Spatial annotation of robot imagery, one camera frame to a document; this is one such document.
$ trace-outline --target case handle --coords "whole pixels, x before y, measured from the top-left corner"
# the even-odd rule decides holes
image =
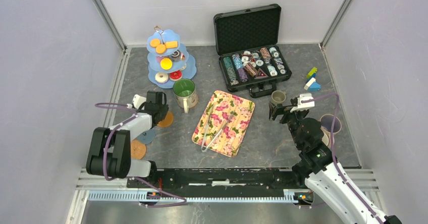
[[[272,85],[272,89],[263,90],[264,86],[262,86],[262,87],[256,86],[256,87],[249,88],[248,91],[250,92],[250,96],[252,98],[259,98],[259,97],[271,95],[277,89],[277,84],[271,83],[271,85]]]

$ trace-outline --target white lego brick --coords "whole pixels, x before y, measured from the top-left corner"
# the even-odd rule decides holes
[[[305,89],[305,90],[307,90],[307,89],[310,87],[310,85],[311,85],[311,84],[313,84],[315,81],[316,81],[316,80],[315,80],[315,78],[311,78],[311,79],[310,79],[310,80],[305,84],[304,89]]]

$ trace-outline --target metal tongs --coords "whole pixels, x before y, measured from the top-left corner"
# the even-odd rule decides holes
[[[209,148],[209,146],[211,146],[211,144],[217,139],[217,137],[223,132],[223,129],[227,126],[227,124],[229,123],[229,121],[232,119],[233,115],[230,114],[229,118],[227,119],[227,121],[222,125],[222,127],[220,128],[219,132],[217,132],[217,134],[214,136],[214,138],[209,142],[209,144],[204,148],[204,143],[206,141],[206,132],[208,131],[208,126],[209,126],[209,120],[211,120],[211,114],[212,114],[212,109],[211,112],[209,113],[209,117],[208,117],[208,121],[206,121],[206,126],[205,126],[205,132],[203,133],[203,139],[202,139],[202,143],[201,143],[201,151],[202,152],[206,152]]]

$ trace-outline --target pink floral pattern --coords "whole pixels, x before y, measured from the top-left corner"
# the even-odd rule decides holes
[[[211,120],[206,122],[211,110]],[[229,157],[236,156],[253,112],[254,103],[252,101],[217,90],[212,95],[205,112],[202,114],[202,118],[193,133],[192,140],[201,145],[205,126],[209,124],[206,142],[204,143],[204,145],[207,145],[223,126],[224,122],[232,115],[228,125],[209,148]]]

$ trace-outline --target ceramic cup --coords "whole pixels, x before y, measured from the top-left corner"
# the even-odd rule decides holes
[[[179,79],[174,83],[173,92],[177,104],[184,109],[184,113],[189,113],[189,108],[198,104],[195,83],[190,79]]]
[[[327,146],[330,145],[330,128],[332,127],[334,115],[326,114],[320,118],[321,130],[324,132],[323,143]],[[336,118],[335,125],[333,126],[333,135],[336,135],[342,129],[342,122]]]
[[[274,105],[277,104],[282,104],[284,103],[285,99],[286,99],[286,95],[284,91],[281,90],[275,90],[272,95],[271,95],[271,102]]]

